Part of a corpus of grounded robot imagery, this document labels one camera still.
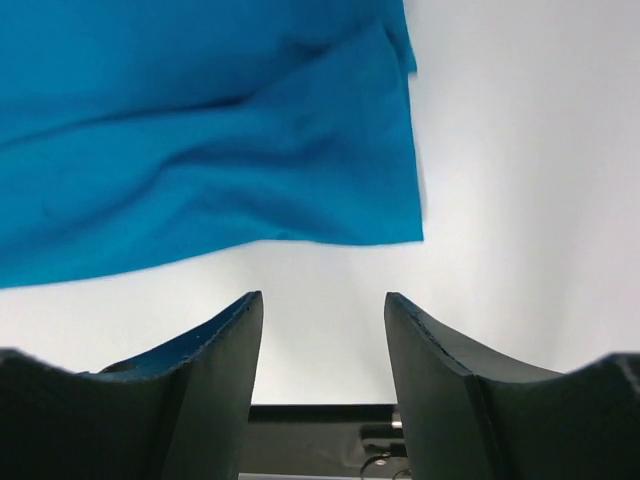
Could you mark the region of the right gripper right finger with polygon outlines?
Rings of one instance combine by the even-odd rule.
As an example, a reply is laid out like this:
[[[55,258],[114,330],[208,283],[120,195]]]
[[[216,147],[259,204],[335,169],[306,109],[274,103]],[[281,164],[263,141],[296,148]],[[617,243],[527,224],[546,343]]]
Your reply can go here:
[[[499,353],[398,293],[384,320],[416,479],[635,479],[639,357],[570,373]]]

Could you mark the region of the blue t shirt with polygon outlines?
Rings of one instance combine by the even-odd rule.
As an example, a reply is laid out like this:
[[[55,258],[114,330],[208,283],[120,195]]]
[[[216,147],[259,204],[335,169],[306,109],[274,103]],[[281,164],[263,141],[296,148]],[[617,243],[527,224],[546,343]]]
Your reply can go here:
[[[399,1],[5,1],[1,284],[423,237]]]

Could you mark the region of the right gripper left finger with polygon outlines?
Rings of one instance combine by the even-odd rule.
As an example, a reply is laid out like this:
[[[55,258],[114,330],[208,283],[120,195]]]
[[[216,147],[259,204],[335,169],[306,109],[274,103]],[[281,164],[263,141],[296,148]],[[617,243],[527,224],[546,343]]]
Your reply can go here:
[[[1,353],[5,479],[235,479],[263,325],[250,292],[98,373]]]

